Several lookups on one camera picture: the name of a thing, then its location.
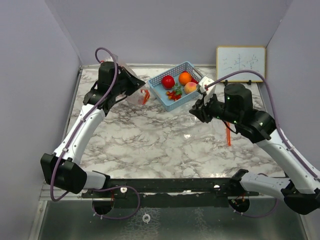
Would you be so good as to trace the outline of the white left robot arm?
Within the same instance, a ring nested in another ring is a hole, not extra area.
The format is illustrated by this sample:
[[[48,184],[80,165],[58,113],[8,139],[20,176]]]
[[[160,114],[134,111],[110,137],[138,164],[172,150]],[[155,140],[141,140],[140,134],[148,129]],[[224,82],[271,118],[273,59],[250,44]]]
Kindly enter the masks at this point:
[[[100,64],[97,81],[84,96],[79,116],[69,133],[53,153],[45,153],[40,159],[45,182],[51,188],[73,194],[93,189],[101,198],[110,193],[111,186],[107,182],[110,177],[96,171],[84,171],[80,162],[89,140],[117,103],[117,97],[129,97],[144,85],[144,81],[124,66],[112,61]]]

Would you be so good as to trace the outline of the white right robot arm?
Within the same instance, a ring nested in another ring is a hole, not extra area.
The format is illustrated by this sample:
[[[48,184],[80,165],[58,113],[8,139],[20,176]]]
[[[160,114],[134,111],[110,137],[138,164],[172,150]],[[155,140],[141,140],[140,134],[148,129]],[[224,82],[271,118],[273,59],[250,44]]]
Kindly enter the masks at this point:
[[[224,101],[218,101],[214,87],[206,89],[197,85],[202,94],[189,111],[203,123],[212,119],[234,124],[236,133],[249,139],[263,149],[287,174],[287,177],[267,177],[238,170],[231,178],[229,189],[240,196],[244,192],[257,192],[274,197],[294,212],[307,215],[320,207],[320,183],[308,171],[311,165],[303,166],[281,138],[275,119],[267,112],[254,109],[252,92],[241,83],[232,83],[224,88]]]

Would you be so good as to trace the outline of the clear zip bag orange zipper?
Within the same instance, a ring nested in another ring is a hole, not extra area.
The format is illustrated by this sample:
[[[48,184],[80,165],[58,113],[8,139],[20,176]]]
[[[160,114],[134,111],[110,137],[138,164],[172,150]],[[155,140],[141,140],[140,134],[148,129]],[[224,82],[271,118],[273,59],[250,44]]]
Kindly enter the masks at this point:
[[[116,54],[114,55],[114,57],[116,59],[116,62],[121,67],[126,68],[134,77],[138,77],[136,72],[130,66],[128,66],[124,61],[119,60],[119,57]],[[129,102],[129,103],[131,103],[131,104],[134,104],[134,105],[137,105],[137,106],[142,106],[142,105],[145,105],[147,103],[147,101],[150,98],[150,95],[151,95],[150,90],[147,87],[147,85],[145,84],[139,90],[135,91],[132,95],[127,96],[124,93],[122,93],[120,96],[118,96],[116,98],[116,100],[118,101],[118,100],[120,100],[122,98],[125,98],[124,100]]]

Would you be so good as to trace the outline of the red apple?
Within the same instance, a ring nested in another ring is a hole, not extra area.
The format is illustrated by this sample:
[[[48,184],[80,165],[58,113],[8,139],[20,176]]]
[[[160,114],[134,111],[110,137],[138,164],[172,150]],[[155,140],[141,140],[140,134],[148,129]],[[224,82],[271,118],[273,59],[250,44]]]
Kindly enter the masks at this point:
[[[171,75],[166,75],[162,78],[161,84],[164,89],[170,90],[175,86],[175,80]]]

